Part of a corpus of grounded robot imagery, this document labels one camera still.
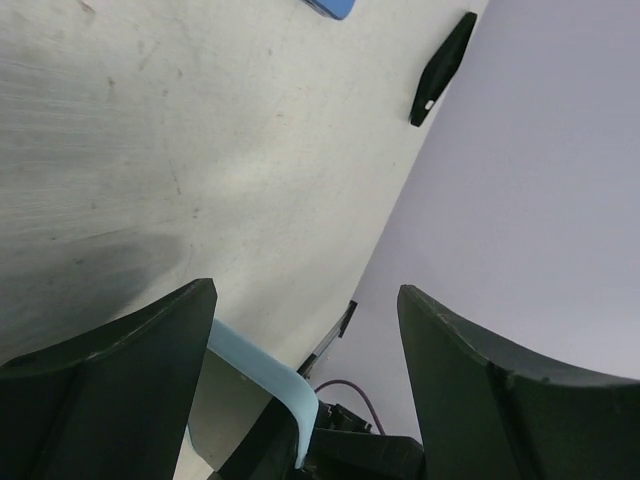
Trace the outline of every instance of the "black bracket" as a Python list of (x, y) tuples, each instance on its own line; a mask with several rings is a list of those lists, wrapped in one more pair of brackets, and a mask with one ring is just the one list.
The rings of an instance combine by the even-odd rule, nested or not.
[(467, 12), (422, 72), (409, 121), (419, 127), (458, 71), (478, 15)]

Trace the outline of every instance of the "dark mark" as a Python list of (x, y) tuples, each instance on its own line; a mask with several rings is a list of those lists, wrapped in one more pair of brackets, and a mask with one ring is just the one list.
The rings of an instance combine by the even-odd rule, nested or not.
[(96, 14), (96, 11), (93, 9), (93, 7), (91, 7), (91, 5), (87, 5), (82, 0), (78, 0), (78, 4), (80, 5), (80, 8), (82, 8), (83, 12), (89, 13), (91, 15), (95, 15)]
[(151, 59), (153, 54), (156, 53), (156, 50), (158, 50), (159, 46), (160, 46), (160, 42), (156, 42), (153, 45), (149, 53), (147, 53), (147, 55), (142, 60), (140, 60), (140, 63), (138, 64), (138, 70), (140, 71), (144, 70), (144, 67), (147, 66), (147, 63), (149, 63), (149, 60)]

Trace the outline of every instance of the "table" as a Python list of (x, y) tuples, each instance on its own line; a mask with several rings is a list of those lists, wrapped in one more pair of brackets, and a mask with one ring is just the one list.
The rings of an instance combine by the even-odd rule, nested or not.
[(3, 2), (0, 361), (213, 277), (217, 316), (300, 364), (436, 116), (407, 121), (422, 69), (485, 5)]

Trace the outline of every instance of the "cable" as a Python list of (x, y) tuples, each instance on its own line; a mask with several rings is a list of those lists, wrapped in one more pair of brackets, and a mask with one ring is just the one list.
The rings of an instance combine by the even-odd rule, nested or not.
[(364, 390), (362, 390), (359, 386), (357, 386), (353, 382), (350, 382), (349, 380), (336, 379), (336, 380), (329, 380), (328, 382), (324, 382), (322, 385), (320, 385), (318, 388), (315, 389), (315, 392), (318, 393), (320, 390), (323, 390), (326, 387), (330, 387), (331, 385), (346, 385), (347, 387), (351, 387), (356, 392), (358, 392), (362, 397), (362, 399), (364, 400), (364, 403), (367, 404), (367, 408), (369, 409), (369, 412), (373, 417), (373, 423), (376, 424), (376, 428), (378, 429), (378, 432), (380, 432), (380, 435), (386, 435), (384, 428), (382, 428), (380, 417), (378, 417), (378, 414), (376, 413), (376, 409), (373, 408), (373, 404), (371, 403), (371, 400), (369, 400), (369, 397), (367, 397), (367, 394), (364, 393)]

